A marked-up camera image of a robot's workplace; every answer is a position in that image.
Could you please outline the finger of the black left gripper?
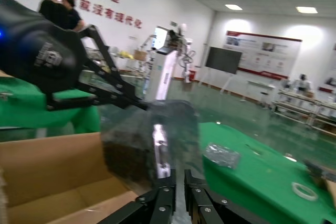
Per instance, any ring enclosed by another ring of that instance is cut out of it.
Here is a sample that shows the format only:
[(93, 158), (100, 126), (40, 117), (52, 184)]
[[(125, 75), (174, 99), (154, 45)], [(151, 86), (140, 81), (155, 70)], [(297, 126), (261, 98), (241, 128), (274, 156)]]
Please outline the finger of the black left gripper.
[(126, 108), (133, 105), (140, 109), (147, 110), (149, 108), (148, 103), (138, 98), (135, 94), (135, 87), (122, 79), (116, 64), (109, 54), (109, 47), (105, 45), (97, 27), (89, 25), (87, 28), (79, 32), (78, 35), (80, 38), (88, 37), (94, 41), (98, 51), (101, 53), (103, 59), (109, 67), (109, 71), (105, 71), (91, 59), (85, 63), (86, 67), (115, 88), (115, 91), (109, 91), (107, 95), (104, 95), (103, 99), (105, 99), (108, 104), (113, 104), (119, 108)]

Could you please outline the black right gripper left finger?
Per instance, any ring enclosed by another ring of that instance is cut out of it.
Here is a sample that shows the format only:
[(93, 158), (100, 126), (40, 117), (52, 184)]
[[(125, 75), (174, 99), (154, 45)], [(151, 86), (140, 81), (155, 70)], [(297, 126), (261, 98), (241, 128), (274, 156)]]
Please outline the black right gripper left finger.
[(154, 189), (110, 214), (99, 224), (171, 223), (176, 211), (176, 170), (156, 181)]

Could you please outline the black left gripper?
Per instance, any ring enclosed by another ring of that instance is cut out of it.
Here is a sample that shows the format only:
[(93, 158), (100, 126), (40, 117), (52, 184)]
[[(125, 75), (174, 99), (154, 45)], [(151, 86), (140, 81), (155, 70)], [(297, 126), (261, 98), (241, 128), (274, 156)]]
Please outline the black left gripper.
[(121, 109), (121, 94), (79, 83), (89, 97), (54, 98), (75, 87), (87, 62), (80, 36), (64, 30), (15, 0), (1, 0), (1, 71), (37, 86), (46, 94), (48, 111), (112, 104)]

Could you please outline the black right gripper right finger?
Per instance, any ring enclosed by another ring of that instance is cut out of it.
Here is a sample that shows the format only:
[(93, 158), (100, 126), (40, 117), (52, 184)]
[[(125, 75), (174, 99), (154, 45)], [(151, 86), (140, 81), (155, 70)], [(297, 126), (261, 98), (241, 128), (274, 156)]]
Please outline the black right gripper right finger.
[(184, 171), (186, 211), (192, 223), (260, 223), (260, 217), (210, 190), (206, 180)]

